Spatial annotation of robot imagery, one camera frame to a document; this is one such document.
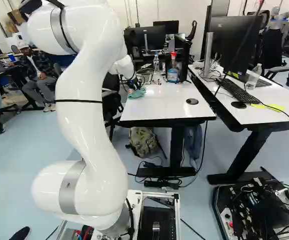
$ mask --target black desk leg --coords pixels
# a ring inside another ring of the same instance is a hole
[[[255,159],[270,134],[270,130],[253,131],[241,147],[226,173],[207,176],[209,184],[218,185],[235,183]]]
[[[170,166],[156,168],[139,168],[136,173],[137,177],[167,178],[194,176],[196,174],[196,171],[193,167],[181,167],[184,147],[184,130],[185,127],[183,126],[176,126],[172,128],[170,142]]]
[[[184,131],[185,128],[183,126],[176,126],[171,130],[170,167],[172,169],[179,169],[181,167],[181,160],[183,159]]]

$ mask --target water bottle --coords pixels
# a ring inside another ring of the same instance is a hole
[[[245,86],[248,89],[255,89],[258,79],[260,78],[260,75],[262,73],[261,63],[258,63],[254,69],[249,74],[249,78]]]
[[[154,59],[153,59],[153,69],[154,74],[159,73],[159,55],[158,52],[155,52]]]

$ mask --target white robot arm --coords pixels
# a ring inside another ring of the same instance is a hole
[[[32,2],[39,0],[25,1],[22,9]],[[137,82],[119,19],[105,0],[49,0],[32,12],[28,34],[47,53],[78,53],[57,81],[56,101],[61,131],[83,157],[43,169],[32,185],[34,201],[64,220],[118,237],[129,227],[128,179],[104,126],[102,84],[109,70]]]

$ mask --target white desk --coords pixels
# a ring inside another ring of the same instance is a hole
[[[157,73],[153,80],[160,79],[161,85],[148,84],[146,94],[137,99],[128,99],[119,122],[123,127],[172,128],[170,141],[170,167],[139,168],[139,177],[192,176],[192,167],[181,167],[184,129],[204,121],[216,119],[215,113],[193,83],[174,84],[166,82]],[[197,99],[190,105],[187,99]]]
[[[217,70],[223,72],[223,68],[220,66],[217,67]],[[232,102],[237,100],[230,97],[231,94],[228,91],[221,87],[215,96],[215,91],[218,89],[215,82],[208,82],[212,81],[210,79],[204,80],[200,76],[200,71],[193,68],[192,65],[189,66],[189,71],[196,77],[194,84],[231,131],[241,132],[243,129],[252,131],[227,173],[213,174],[207,177],[210,184],[234,183],[243,178],[245,170],[257,156],[272,132],[289,130],[289,118],[282,112],[269,108],[261,109],[248,105],[245,109],[237,109],[231,105]],[[242,82],[229,76],[227,78],[244,89]],[[247,89],[247,92],[266,105],[276,104],[284,107],[284,112],[289,115],[289,90],[264,77],[261,77],[261,79],[272,85],[256,87],[252,90]]]
[[[215,94],[214,92],[219,86],[218,84],[216,84],[216,82],[205,81],[202,77],[199,76],[200,70],[196,70],[194,67],[192,67],[192,65],[189,66],[189,69],[200,79],[202,84],[204,84],[210,91],[213,92],[213,94]],[[221,73],[223,72],[223,68],[221,66],[218,66],[217,70]],[[230,76],[228,76],[227,78],[232,80],[242,89],[244,89],[244,84],[241,81],[238,81]],[[289,90],[262,76],[260,78],[271,83],[272,85],[265,87],[256,87],[252,90],[246,89],[247,92],[255,96],[266,105],[276,104],[284,107],[284,112],[289,115]],[[231,93],[229,93],[223,88],[220,88],[219,92],[216,95],[216,98],[241,125],[289,122],[289,118],[285,114],[283,114],[282,112],[271,110],[269,108],[261,109],[250,105],[248,105],[246,109],[235,108],[231,105],[231,103],[235,101],[235,98],[231,98],[221,93],[225,93],[230,96]]]
[[[147,84],[144,97],[128,99],[120,119],[120,122],[160,121],[161,125],[167,120],[214,120],[215,113],[209,107],[207,101],[200,94],[194,84],[184,82],[182,84],[167,83],[158,74],[153,79],[160,79],[161,85]],[[197,99],[197,105],[190,105],[187,99]]]

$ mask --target black keyboard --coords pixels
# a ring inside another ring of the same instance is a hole
[[[239,102],[245,104],[260,104],[261,102],[254,96],[247,93],[233,81],[225,78],[222,81],[217,80],[217,83],[231,93]]]

